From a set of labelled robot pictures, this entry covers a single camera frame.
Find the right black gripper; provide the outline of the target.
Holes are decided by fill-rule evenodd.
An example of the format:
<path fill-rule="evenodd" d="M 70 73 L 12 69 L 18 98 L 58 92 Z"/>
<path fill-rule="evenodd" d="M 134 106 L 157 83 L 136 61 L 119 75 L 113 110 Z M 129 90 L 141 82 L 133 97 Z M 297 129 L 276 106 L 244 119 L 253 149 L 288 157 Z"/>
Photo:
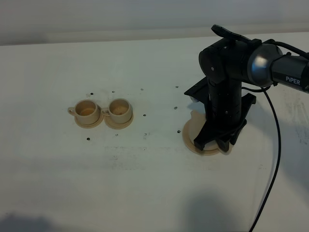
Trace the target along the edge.
<path fill-rule="evenodd" d="M 219 84 L 208 81 L 208 97 L 204 108 L 206 122 L 194 139 L 194 146 L 203 150 L 205 145 L 214 141 L 227 153 L 230 145 L 235 145 L 241 130 L 246 123 L 250 107 L 256 103 L 253 94 L 241 95 L 241 81 L 225 80 Z"/>

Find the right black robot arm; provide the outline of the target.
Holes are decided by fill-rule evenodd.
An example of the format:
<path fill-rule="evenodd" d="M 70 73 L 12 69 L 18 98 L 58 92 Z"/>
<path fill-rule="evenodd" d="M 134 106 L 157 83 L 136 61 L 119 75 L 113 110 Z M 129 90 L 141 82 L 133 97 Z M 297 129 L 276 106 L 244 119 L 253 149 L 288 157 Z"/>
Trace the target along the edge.
<path fill-rule="evenodd" d="M 205 77 L 185 94 L 203 103 L 206 112 L 194 148 L 202 151 L 214 141 L 226 152 L 236 143 L 256 102 L 254 91 L 242 95 L 242 84 L 254 85 L 259 92 L 277 84 L 308 92 L 309 55 L 273 39 L 251 40 L 218 25 L 211 29 L 220 40 L 199 53 Z"/>

